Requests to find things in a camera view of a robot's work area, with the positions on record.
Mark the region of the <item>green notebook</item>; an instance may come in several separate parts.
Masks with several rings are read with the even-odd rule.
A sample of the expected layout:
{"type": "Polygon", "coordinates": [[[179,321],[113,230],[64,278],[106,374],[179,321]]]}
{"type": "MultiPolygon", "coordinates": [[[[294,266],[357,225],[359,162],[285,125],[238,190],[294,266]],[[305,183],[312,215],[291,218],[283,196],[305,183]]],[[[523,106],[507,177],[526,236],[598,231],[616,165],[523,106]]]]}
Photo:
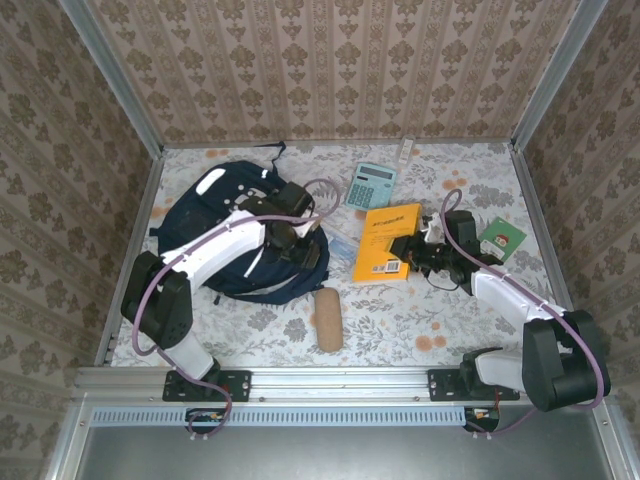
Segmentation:
{"type": "Polygon", "coordinates": [[[496,217],[479,237],[481,251],[502,262],[526,239],[526,233],[501,217],[496,217]]]}

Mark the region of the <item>grey metal sheet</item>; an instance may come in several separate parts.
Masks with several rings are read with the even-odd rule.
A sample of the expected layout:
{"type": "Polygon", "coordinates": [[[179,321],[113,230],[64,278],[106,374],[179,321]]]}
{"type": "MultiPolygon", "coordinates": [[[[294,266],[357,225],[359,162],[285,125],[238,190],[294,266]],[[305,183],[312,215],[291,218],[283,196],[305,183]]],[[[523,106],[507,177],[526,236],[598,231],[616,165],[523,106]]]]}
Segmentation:
{"type": "Polygon", "coordinates": [[[238,426],[193,440],[178,426],[65,419],[45,480],[640,480],[618,407],[525,418],[484,437],[460,427],[238,426]]]}

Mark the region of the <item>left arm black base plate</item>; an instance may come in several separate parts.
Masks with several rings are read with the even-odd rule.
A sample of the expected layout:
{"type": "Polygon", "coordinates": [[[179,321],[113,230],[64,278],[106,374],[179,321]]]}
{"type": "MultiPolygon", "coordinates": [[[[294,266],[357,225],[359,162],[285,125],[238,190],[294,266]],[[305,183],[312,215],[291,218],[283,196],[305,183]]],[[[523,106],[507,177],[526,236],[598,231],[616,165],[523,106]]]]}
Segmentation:
{"type": "MultiPolygon", "coordinates": [[[[225,390],[233,401],[247,402],[252,387],[252,372],[248,370],[220,370],[208,374],[204,382],[216,384],[225,390]]],[[[223,402],[224,396],[210,388],[186,380],[176,371],[165,377],[162,400],[165,402],[223,402]]]]}

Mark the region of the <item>ruler set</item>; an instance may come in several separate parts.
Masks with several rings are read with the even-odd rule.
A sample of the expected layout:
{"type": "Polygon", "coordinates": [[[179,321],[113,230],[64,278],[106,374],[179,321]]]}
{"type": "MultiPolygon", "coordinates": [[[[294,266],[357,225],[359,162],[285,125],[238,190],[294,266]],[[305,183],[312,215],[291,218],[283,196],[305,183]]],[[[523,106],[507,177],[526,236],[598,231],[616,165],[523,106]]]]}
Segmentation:
{"type": "Polygon", "coordinates": [[[353,267],[358,254],[358,245],[352,239],[332,231],[328,231],[326,236],[331,257],[347,267],[353,267]]]}

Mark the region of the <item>aluminium frame corner post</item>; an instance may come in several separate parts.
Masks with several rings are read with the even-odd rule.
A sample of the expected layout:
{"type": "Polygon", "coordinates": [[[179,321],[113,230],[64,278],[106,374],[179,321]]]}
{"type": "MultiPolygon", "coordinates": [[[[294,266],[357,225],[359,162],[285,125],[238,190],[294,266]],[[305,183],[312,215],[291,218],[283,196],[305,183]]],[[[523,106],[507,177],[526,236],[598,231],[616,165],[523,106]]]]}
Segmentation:
{"type": "Polygon", "coordinates": [[[511,137],[522,153],[567,78],[608,0],[580,0],[511,137]]]}
{"type": "Polygon", "coordinates": [[[153,161],[162,155],[163,142],[143,107],[140,97],[127,78],[123,63],[99,26],[96,16],[86,0],[59,0],[62,8],[84,42],[89,54],[98,66],[114,93],[140,141],[153,161]]]}

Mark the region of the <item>yellow paperback book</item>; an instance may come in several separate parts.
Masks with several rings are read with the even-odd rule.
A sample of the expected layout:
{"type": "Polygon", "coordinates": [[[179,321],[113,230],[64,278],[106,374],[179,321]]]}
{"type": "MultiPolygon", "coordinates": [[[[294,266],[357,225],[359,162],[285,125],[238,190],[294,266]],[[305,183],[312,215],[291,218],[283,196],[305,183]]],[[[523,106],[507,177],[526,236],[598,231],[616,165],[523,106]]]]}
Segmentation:
{"type": "Polygon", "coordinates": [[[354,283],[406,281],[409,264],[391,253],[395,239],[418,231],[419,203],[374,209],[367,212],[352,274],[354,283]]]}

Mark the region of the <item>mint green calculator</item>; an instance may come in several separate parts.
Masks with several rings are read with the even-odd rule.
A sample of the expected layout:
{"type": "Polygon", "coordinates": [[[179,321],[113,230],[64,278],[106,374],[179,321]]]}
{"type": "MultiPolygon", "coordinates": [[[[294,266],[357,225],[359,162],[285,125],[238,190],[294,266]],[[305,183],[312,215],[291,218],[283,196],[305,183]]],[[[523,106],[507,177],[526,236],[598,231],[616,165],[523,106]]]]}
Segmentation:
{"type": "Polygon", "coordinates": [[[385,208],[389,205],[397,172],[376,164],[362,162],[356,167],[345,205],[358,211],[385,208]]]}

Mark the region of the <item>aluminium table back rail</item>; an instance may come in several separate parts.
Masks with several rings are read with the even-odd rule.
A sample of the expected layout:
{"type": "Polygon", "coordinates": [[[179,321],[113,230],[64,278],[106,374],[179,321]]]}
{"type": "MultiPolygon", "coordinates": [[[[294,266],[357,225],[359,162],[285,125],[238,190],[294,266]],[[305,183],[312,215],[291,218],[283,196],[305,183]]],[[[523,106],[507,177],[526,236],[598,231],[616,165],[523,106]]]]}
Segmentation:
{"type": "MultiPolygon", "coordinates": [[[[511,144],[512,140],[507,137],[487,137],[487,138],[418,138],[417,144],[482,144],[499,143],[511,144]]],[[[287,147],[314,147],[314,146],[342,146],[342,145],[396,145],[401,139],[318,139],[318,140],[283,140],[287,147]]],[[[209,143],[166,143],[163,149],[204,149],[204,148],[255,148],[267,144],[277,144],[280,140],[265,140],[253,142],[209,142],[209,143]]]]}

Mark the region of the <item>aluminium table side rail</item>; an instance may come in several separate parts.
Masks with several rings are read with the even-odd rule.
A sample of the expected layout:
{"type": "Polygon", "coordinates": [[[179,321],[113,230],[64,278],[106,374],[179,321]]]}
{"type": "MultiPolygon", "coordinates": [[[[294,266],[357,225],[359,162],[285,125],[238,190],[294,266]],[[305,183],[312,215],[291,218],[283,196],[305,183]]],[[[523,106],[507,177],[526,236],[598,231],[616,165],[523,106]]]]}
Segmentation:
{"type": "Polygon", "coordinates": [[[120,313],[121,303],[124,299],[124,294],[128,285],[128,280],[134,261],[137,255],[141,252],[141,248],[146,236],[147,226],[151,217],[151,211],[153,209],[156,193],[160,185],[163,167],[163,159],[154,161],[151,166],[149,177],[145,185],[143,196],[141,198],[139,210],[135,219],[129,244],[106,317],[100,344],[94,359],[93,365],[95,367],[104,367],[105,365],[109,366],[113,357],[113,351],[117,346],[117,339],[122,324],[122,315],[120,313]]]}
{"type": "Polygon", "coordinates": [[[511,143],[508,143],[507,146],[509,147],[516,176],[529,212],[530,221],[545,265],[550,287],[553,292],[553,298],[558,305],[567,307],[569,310],[573,311],[575,306],[573,305],[569,290],[564,280],[556,250],[544,217],[544,212],[535,190],[525,157],[523,153],[517,150],[511,143]]]}

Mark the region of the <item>aluminium mounting rail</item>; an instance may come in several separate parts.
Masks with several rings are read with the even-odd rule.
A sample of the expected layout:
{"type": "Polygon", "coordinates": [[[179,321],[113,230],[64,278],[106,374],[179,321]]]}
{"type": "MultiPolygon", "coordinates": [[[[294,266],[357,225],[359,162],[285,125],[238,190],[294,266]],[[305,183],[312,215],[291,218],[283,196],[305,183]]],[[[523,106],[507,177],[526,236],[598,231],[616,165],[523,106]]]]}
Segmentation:
{"type": "MultiPolygon", "coordinates": [[[[429,367],[246,367],[240,377],[251,403],[425,403],[430,400],[429,367]]],[[[168,367],[85,367],[74,380],[78,392],[130,402],[158,402],[166,391],[168,367]]]]}

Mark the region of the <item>brown cork pencil case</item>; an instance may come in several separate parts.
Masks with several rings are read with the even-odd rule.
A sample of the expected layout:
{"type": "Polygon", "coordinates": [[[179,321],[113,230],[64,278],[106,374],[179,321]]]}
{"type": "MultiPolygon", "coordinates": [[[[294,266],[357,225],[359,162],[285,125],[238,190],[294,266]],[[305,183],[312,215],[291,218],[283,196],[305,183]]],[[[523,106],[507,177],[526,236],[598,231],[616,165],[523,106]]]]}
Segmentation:
{"type": "Polygon", "coordinates": [[[323,288],[314,297],[317,345],[326,353],[343,348],[343,323],[339,293],[334,288],[323,288]]]}

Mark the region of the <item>black wiring connector bracket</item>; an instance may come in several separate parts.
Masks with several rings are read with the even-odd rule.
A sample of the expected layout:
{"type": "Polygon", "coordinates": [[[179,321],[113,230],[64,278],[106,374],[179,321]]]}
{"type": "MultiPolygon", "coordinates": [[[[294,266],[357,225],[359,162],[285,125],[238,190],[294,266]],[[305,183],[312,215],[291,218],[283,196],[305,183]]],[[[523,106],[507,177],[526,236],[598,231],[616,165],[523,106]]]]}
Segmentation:
{"type": "Polygon", "coordinates": [[[497,408],[465,407],[464,419],[463,429],[466,432],[471,433],[474,438],[484,437],[490,440],[498,429],[500,414],[497,408]]]}
{"type": "Polygon", "coordinates": [[[185,429],[191,440],[208,440],[228,423],[231,414],[231,405],[220,408],[188,408],[185,412],[185,429]]]}

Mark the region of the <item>floral patterned table cover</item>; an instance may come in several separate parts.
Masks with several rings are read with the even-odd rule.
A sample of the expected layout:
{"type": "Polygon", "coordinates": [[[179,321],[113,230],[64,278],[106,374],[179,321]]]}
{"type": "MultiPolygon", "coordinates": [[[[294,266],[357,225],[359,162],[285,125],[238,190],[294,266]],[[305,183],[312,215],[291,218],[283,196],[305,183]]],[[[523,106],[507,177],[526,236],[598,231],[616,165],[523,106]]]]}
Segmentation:
{"type": "MultiPolygon", "coordinates": [[[[506,143],[419,144],[404,166],[395,157],[395,145],[168,149],[148,226],[159,226],[212,167],[248,160],[276,166],[287,180],[310,184],[326,213],[325,232],[359,245],[365,216],[346,206],[345,199],[357,165],[367,162],[397,171],[393,204],[419,203],[423,213],[431,215],[457,188],[463,194],[462,207],[473,214],[479,230],[501,217],[525,232],[506,269],[536,294],[553,298],[506,143]]],[[[194,333],[226,367],[455,365],[470,350],[519,345],[519,334],[507,320],[486,303],[454,290],[446,274],[356,284],[353,268],[330,258],[328,285],[339,293],[343,320],[344,345],[337,352],[318,348],[314,299],[309,295],[270,306],[201,288],[194,296],[194,333]]]]}

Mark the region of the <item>navy blue backpack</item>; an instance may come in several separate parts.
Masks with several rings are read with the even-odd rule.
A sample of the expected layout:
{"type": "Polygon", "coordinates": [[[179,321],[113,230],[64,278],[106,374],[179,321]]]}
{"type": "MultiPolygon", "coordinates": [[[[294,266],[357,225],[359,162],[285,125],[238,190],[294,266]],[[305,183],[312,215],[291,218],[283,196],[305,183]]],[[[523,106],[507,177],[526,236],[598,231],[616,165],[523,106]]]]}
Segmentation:
{"type": "MultiPolygon", "coordinates": [[[[166,254],[221,225],[233,212],[249,212],[239,208],[244,200],[276,195],[288,182],[276,167],[267,169],[246,160],[219,164],[179,198],[150,235],[158,241],[158,252],[166,254]]],[[[304,269],[301,263],[282,258],[264,238],[218,272],[206,276],[204,285],[234,300],[271,305],[284,305],[320,289],[328,278],[328,240],[320,227],[307,233],[298,232],[300,227],[295,225],[294,230],[302,237],[311,237],[322,249],[315,269],[304,269]]]]}

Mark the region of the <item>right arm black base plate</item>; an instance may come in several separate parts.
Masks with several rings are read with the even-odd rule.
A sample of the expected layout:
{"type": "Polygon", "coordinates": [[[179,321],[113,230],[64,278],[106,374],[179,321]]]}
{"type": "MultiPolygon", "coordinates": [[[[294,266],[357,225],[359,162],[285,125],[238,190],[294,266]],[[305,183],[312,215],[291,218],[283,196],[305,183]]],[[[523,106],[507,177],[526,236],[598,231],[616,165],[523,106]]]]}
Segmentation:
{"type": "Polygon", "coordinates": [[[427,371],[429,397],[433,402],[445,401],[516,401],[518,391],[481,384],[464,374],[459,368],[431,369],[427,371]]]}

